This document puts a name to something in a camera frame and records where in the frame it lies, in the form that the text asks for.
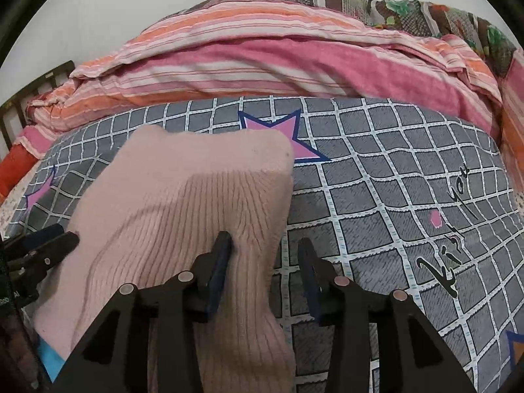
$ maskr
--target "ribbed fabric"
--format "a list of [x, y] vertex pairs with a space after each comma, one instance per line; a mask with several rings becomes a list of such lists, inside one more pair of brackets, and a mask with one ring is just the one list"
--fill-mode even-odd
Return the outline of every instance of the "ribbed fabric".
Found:
[[235, 249], [218, 312], [195, 325], [204, 391], [288, 393], [294, 355], [268, 290], [292, 166], [290, 143], [276, 131], [141, 127], [80, 199], [69, 224], [80, 244], [43, 288], [37, 332], [67, 358], [120, 285], [165, 282], [227, 230]]

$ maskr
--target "silver rivet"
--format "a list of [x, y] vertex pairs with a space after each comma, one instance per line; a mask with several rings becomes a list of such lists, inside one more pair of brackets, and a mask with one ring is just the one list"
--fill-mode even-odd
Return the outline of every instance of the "silver rivet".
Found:
[[134, 289], [135, 289], [135, 286], [132, 283], [125, 283], [124, 285], [122, 285], [119, 288], [119, 292], [122, 295], [128, 295], [128, 294], [131, 294]]
[[184, 272], [180, 272], [178, 274], [178, 280], [180, 282], [189, 282], [191, 280], [193, 280], [195, 276], [193, 275], [192, 272], [190, 272], [189, 270], [184, 270]]
[[349, 285], [349, 278], [346, 278], [345, 276], [337, 276], [335, 278], [335, 283], [339, 286], [339, 287], [346, 287]]
[[398, 301], [405, 301], [408, 298], [408, 295], [405, 293], [405, 291], [395, 290], [393, 291], [393, 298]]

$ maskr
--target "pink striped blanket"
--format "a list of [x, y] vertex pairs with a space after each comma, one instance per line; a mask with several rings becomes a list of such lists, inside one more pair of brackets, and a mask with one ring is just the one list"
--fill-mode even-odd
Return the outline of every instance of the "pink striped blanket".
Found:
[[[118, 52], [78, 67], [32, 102], [28, 115], [36, 125], [17, 142], [42, 158], [57, 136], [131, 107], [264, 94], [390, 97], [501, 137], [497, 80], [455, 35], [417, 38], [325, 8], [227, 1], [164, 19]], [[504, 145], [511, 162], [520, 148], [511, 140]]]

